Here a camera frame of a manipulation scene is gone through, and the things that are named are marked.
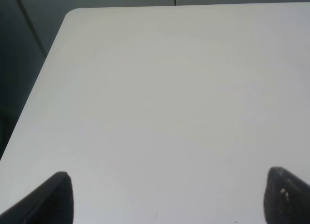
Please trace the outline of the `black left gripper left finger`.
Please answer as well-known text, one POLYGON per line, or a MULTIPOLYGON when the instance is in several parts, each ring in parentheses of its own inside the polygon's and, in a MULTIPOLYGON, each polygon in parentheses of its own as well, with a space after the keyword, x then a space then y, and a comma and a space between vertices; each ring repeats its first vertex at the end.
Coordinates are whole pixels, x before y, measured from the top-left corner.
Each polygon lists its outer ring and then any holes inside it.
POLYGON ((0 215, 2 224, 72 224, 73 186, 67 172, 57 172, 0 215))

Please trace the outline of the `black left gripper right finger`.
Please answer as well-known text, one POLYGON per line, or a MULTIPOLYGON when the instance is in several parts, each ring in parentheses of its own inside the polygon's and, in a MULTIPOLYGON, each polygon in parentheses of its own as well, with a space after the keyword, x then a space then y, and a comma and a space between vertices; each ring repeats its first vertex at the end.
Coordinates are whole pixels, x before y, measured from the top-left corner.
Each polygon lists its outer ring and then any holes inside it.
POLYGON ((308 224, 310 185, 283 167, 270 168, 263 210, 268 224, 308 224))

